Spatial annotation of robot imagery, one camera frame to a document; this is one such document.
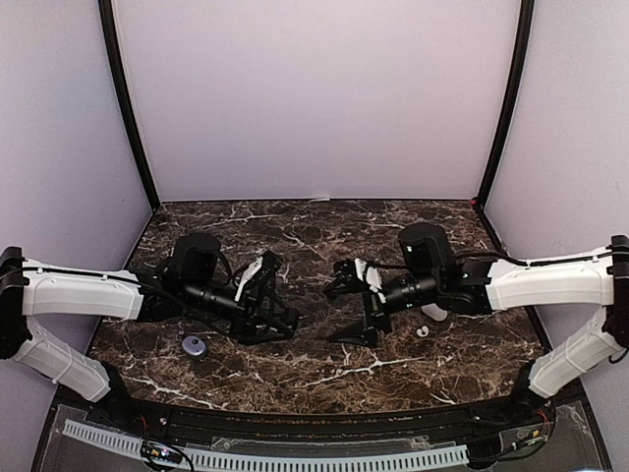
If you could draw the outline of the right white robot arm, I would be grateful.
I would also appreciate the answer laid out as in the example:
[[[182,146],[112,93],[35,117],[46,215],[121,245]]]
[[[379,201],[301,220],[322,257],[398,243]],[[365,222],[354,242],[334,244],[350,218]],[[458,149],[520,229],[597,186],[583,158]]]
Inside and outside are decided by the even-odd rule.
[[[380,264],[361,259],[335,264],[326,297],[359,293],[365,319],[330,335],[332,342],[367,347],[391,331],[391,315],[429,307],[457,315],[490,315],[511,308],[591,304],[593,317],[561,345],[529,362],[518,374],[501,417],[525,425],[540,405],[604,359],[628,347],[628,238],[553,259],[516,260],[498,252],[455,253],[446,231],[416,223],[397,236],[404,274],[383,281]]]

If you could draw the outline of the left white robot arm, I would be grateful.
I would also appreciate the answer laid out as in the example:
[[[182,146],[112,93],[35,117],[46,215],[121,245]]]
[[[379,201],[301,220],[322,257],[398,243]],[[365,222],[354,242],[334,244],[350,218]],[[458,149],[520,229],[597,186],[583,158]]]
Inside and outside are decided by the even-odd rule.
[[[156,323],[191,317],[206,325],[221,319],[220,333],[243,345],[294,336],[299,313],[275,292],[279,258],[266,251],[232,271],[220,241],[209,234],[179,238],[151,271],[95,272],[27,259],[21,248],[1,253],[1,357],[38,371],[83,399],[99,404],[118,429],[139,420],[138,405],[116,370],[79,353],[47,331],[36,316],[96,315]]]

